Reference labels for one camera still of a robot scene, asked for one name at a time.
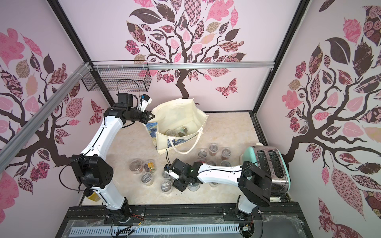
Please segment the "aluminium rail left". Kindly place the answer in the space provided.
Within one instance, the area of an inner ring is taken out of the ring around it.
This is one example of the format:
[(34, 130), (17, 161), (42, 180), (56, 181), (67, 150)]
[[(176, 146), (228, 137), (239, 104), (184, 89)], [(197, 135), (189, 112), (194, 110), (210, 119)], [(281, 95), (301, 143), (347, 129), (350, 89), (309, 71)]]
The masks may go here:
[(8, 142), (1, 151), (1, 171), (4, 171), (8, 164), (15, 158), (17, 153), (23, 148), (25, 143), (36, 133), (43, 122), (50, 116), (58, 104), (69, 94), (74, 86), (83, 78), (85, 74), (90, 72), (90, 64), (83, 62), (68, 77), (62, 86), (48, 99), (40, 110), (32, 116), (32, 118), (23, 126), (20, 132)]

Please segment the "cream canvas tote bag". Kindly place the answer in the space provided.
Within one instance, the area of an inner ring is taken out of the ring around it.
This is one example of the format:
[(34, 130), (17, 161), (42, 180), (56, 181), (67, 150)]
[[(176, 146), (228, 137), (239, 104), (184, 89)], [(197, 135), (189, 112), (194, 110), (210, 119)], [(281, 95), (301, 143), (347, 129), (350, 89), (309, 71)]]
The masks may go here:
[[(162, 103), (152, 113), (155, 118), (145, 128), (160, 155), (170, 150), (182, 155), (189, 154), (198, 144), (208, 120), (208, 115), (196, 106), (193, 99), (176, 99)], [(187, 136), (171, 137), (165, 134), (168, 129), (178, 131), (181, 127), (188, 128)]]

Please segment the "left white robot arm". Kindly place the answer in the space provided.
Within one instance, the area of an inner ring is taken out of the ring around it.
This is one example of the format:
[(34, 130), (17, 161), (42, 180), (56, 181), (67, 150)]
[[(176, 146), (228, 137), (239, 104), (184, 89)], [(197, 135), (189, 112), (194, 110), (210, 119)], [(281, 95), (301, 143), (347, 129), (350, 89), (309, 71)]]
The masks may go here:
[(109, 210), (122, 210), (127, 207), (123, 197), (113, 183), (113, 168), (106, 162), (108, 150), (119, 130), (126, 128), (126, 122), (148, 123), (154, 115), (146, 108), (152, 99), (142, 94), (118, 93), (118, 102), (109, 107), (101, 120), (97, 133), (79, 154), (73, 155), (70, 166), (79, 184), (84, 185), (84, 195), (96, 195)]

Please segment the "mint green chrome toaster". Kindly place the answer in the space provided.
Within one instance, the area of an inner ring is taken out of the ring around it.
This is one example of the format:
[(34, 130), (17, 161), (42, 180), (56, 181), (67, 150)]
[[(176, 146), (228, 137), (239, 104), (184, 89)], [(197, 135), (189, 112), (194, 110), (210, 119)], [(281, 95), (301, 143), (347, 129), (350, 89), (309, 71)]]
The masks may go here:
[(252, 162), (270, 174), (272, 178), (271, 203), (287, 201), (286, 194), (291, 188), (291, 179), (287, 165), (276, 147), (264, 146), (260, 143), (250, 146), (240, 155), (240, 164), (246, 161)]

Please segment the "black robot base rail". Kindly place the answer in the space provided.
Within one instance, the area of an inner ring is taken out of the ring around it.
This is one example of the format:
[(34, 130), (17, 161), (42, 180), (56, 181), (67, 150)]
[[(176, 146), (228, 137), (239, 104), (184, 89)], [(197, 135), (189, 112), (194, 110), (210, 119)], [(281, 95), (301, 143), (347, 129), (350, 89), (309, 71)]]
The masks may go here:
[(238, 224), (240, 236), (202, 237), (188, 235), (175, 238), (311, 238), (312, 232), (297, 202), (274, 203), (256, 207), (251, 214), (238, 211), (235, 203), (132, 205), (125, 222), (108, 214), (102, 206), (77, 206), (68, 209), (55, 235), (64, 235), (72, 227)]

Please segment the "yellow jar near base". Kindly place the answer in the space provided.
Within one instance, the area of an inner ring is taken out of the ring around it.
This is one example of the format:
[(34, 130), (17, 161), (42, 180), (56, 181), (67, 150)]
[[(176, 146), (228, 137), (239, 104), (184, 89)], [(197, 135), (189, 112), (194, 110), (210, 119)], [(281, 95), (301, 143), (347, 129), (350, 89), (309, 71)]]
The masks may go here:
[(85, 190), (83, 195), (91, 200), (91, 201), (94, 201), (94, 202), (97, 202), (100, 200), (100, 197), (98, 196), (98, 194), (94, 191), (94, 190)]

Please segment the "clear lid seed jar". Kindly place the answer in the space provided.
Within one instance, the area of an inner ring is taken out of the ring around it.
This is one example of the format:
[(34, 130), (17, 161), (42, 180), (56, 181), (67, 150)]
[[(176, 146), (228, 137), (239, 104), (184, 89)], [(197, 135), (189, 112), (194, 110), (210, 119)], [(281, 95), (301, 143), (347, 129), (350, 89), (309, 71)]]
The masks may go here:
[(165, 134), (171, 137), (177, 137), (178, 133), (175, 129), (168, 129)]

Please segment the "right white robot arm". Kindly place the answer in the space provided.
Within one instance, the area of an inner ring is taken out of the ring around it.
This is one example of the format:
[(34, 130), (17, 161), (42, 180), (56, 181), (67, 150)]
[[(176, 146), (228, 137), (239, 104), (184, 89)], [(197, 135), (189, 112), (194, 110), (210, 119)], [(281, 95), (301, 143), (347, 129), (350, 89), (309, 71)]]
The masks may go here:
[(192, 165), (175, 159), (164, 166), (174, 180), (173, 187), (183, 192), (188, 185), (199, 183), (218, 183), (238, 187), (243, 195), (238, 198), (237, 209), (251, 214), (256, 207), (269, 207), (271, 197), (271, 175), (256, 163), (246, 161), (235, 167), (212, 166), (195, 162)]

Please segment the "eleventh clear seed jar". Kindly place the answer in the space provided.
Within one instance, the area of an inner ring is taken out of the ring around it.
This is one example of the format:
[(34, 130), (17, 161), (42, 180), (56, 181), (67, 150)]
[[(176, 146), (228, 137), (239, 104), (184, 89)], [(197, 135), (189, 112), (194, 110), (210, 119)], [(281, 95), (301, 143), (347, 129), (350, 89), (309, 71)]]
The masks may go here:
[(205, 149), (200, 149), (197, 152), (197, 156), (199, 159), (205, 160), (208, 157), (208, 151), (206, 151)]

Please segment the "aluminium rail back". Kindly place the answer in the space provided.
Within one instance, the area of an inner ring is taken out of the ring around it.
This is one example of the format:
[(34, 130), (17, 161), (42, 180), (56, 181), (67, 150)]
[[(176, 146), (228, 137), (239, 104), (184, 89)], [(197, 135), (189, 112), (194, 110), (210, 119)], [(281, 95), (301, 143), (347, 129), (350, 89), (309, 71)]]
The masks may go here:
[(195, 62), (195, 63), (123, 63), (111, 64), (111, 62), (101, 62), (95, 64), (94, 69), (112, 69), (112, 68), (143, 68), (149, 70), (167, 70), (167, 69), (211, 69), (211, 68), (273, 68), (273, 61), (238, 61), (238, 62)]

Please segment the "aluminium rail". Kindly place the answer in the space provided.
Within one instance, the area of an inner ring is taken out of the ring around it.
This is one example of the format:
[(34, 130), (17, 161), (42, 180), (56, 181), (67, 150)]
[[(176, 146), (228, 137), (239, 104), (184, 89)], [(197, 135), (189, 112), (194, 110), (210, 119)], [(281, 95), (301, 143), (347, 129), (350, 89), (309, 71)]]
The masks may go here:
[(68, 77), (62, 86), (48, 99), (40, 110), (32, 116), (32, 118), (23, 126), (20, 132), (8, 142), (1, 151), (1, 171), (4, 171), (8, 164), (15, 158), (17, 153), (23, 148), (25, 143), (36, 133), (43, 122), (50, 116), (58, 104), (69, 94), (74, 86), (83, 78), (85, 74), (90, 72), (90, 64), (83, 62)]
[(101, 62), (95, 64), (94, 69), (112, 69), (112, 68), (143, 68), (149, 70), (167, 70), (167, 69), (211, 69), (211, 68), (273, 68), (273, 61), (238, 61), (238, 62), (195, 62), (195, 63), (123, 63), (111, 64), (111, 62)]

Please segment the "yellow label jar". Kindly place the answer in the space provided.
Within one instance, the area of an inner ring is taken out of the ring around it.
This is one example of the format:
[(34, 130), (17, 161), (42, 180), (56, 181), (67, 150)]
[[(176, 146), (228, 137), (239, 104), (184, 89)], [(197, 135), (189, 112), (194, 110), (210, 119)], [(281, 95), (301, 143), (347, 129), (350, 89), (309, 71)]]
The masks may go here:
[(155, 162), (153, 160), (148, 160), (148, 161), (144, 162), (143, 168), (146, 172), (149, 172), (149, 173), (156, 172), (156, 166), (155, 166)]

